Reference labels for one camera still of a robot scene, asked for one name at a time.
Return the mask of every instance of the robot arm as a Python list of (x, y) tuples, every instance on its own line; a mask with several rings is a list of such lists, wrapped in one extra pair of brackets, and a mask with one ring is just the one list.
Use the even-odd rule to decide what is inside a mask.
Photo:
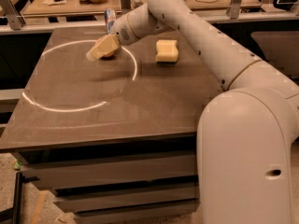
[(227, 91), (206, 107), (198, 126), (204, 224), (294, 223), (290, 156), (299, 134), (298, 86), (183, 0), (148, 0), (116, 20), (111, 35), (130, 45), (170, 28)]

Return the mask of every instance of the brown floor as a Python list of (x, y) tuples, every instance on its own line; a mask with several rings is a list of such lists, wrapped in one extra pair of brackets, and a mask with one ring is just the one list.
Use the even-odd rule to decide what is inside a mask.
[[(12, 168), (14, 158), (10, 154), (0, 155), (0, 211), (12, 206), (16, 171)], [(299, 143), (292, 145), (292, 184), (295, 223), (299, 224)], [(72, 214), (65, 214), (54, 204), (53, 195), (39, 191), (31, 183), (23, 187), (21, 224), (74, 224)], [(201, 208), (197, 212), (175, 217), (156, 217), (122, 222), (122, 224), (202, 224)]]

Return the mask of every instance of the floor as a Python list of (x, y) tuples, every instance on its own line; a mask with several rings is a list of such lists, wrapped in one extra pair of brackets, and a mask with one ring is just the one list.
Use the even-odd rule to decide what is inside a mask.
[[(0, 154), (0, 211), (12, 206), (15, 159), (10, 154)], [(295, 223), (299, 224), (299, 143), (292, 145), (292, 185)], [(23, 186), (21, 224), (75, 224), (72, 214), (63, 213), (52, 204), (53, 195), (39, 191), (31, 183)], [(117, 224), (202, 224), (201, 207), (195, 213), (174, 217), (155, 217)]]

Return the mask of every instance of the gray tabletop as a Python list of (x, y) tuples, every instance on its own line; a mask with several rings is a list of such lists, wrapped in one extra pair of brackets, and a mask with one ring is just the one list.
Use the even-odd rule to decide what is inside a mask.
[[(53, 32), (0, 139), (0, 152), (195, 133), (219, 85), (177, 32), (148, 36), (109, 60), (85, 58), (100, 27)], [(156, 63), (176, 39), (176, 63)]]

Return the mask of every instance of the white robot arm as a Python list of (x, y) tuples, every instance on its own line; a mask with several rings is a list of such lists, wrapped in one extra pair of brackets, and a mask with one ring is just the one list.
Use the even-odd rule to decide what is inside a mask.
[(204, 224), (293, 224), (291, 144), (299, 89), (183, 0), (148, 0), (115, 21), (122, 45), (178, 30), (225, 91), (204, 110), (197, 157)]

